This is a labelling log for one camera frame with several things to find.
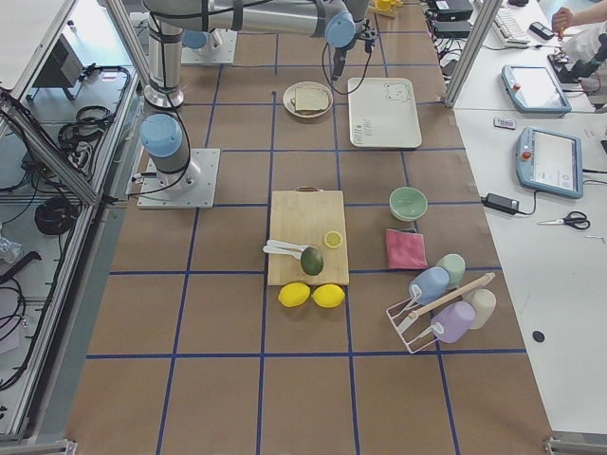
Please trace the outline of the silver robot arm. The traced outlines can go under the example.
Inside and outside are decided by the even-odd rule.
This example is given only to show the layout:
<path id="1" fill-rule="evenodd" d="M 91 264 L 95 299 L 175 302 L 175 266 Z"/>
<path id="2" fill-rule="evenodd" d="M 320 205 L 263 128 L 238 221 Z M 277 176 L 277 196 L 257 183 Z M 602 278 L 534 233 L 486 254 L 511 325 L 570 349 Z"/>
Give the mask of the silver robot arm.
<path id="1" fill-rule="evenodd" d="M 176 113 L 183 104 L 181 50 L 188 32 L 206 37 L 218 29 L 291 33 L 324 39 L 334 49 L 329 83 L 339 79 L 347 52 L 358 42 L 373 52 L 376 32 L 365 15 L 366 1 L 144 1 L 149 14 L 149 81 L 146 103 Z"/>
<path id="2" fill-rule="evenodd" d="M 219 30 L 207 32 L 186 29 L 182 40 L 184 47 L 197 52 L 215 51 L 223 43 L 224 41 Z"/>

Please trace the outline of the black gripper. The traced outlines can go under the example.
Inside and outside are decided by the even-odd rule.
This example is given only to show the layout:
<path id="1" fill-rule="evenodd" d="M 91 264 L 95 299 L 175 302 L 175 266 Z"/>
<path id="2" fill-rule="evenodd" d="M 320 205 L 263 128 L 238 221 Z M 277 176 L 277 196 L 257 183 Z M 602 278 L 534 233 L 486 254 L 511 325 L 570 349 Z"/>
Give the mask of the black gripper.
<path id="1" fill-rule="evenodd" d="M 331 72 L 331 80 L 337 81 L 343 72 L 346 63 L 346 56 L 349 51 L 354 49 L 358 43 L 364 43 L 364 52 L 372 55 L 376 45 L 377 31 L 370 26 L 370 21 L 364 22 L 355 26 L 355 32 L 345 45 L 334 49 L 333 66 Z"/>

